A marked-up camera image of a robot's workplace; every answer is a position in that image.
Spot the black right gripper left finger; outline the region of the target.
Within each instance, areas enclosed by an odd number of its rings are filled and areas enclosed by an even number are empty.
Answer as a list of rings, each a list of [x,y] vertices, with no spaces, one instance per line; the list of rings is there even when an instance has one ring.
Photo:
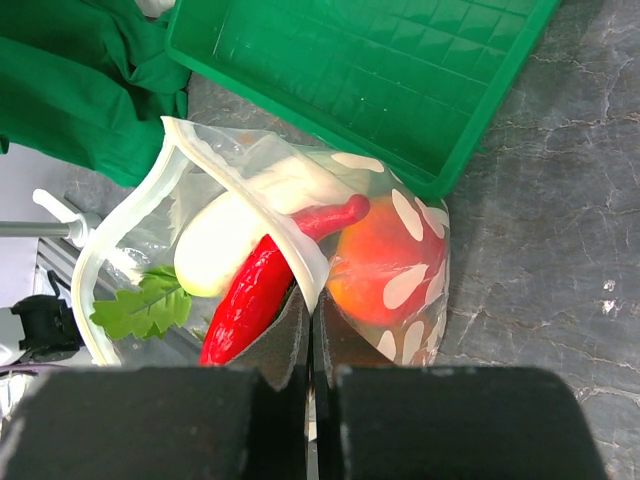
[[[1,437],[5,479],[302,479],[310,316],[299,290],[223,367],[65,369]]]

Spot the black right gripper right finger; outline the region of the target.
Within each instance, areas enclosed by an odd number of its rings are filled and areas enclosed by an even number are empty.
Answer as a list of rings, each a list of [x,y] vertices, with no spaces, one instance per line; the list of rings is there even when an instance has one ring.
[[[323,479],[603,479],[567,384],[534,367],[399,367],[328,293],[312,316]]]

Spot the red chili pepper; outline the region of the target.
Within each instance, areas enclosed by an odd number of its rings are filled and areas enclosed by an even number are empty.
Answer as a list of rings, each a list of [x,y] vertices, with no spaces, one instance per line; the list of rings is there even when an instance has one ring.
[[[369,210],[369,200],[355,194],[342,205],[303,209],[292,220],[303,234],[318,242],[362,220]],[[199,364],[224,365],[255,341],[275,320],[293,281],[283,254],[271,236],[263,236],[217,307]]]

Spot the red tomato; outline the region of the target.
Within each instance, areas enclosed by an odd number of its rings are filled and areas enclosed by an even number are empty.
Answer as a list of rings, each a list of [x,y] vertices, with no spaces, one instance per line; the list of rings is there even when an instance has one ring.
[[[444,289],[449,228],[442,204],[394,189],[339,237],[327,288],[352,319],[395,328]]]

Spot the clear dotted zip top bag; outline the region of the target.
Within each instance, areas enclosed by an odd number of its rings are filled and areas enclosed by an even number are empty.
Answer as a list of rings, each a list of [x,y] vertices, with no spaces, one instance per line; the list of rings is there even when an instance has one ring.
[[[449,215],[382,161],[291,144],[266,130],[163,119],[143,182],[90,235],[72,307],[94,361],[142,344],[166,360],[222,366],[284,315],[322,295],[390,361],[430,363],[446,324]]]

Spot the white radish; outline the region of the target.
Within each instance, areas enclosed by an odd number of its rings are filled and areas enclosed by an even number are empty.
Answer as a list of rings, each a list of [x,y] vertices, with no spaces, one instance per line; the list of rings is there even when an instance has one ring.
[[[282,215],[307,207],[342,205],[355,190],[313,161],[299,156],[280,160],[246,185]],[[193,297],[218,297],[266,226],[237,194],[226,191],[203,208],[178,238],[173,264],[146,271],[137,291],[119,290],[111,301],[96,301],[91,321],[114,339],[162,337],[183,326]]]

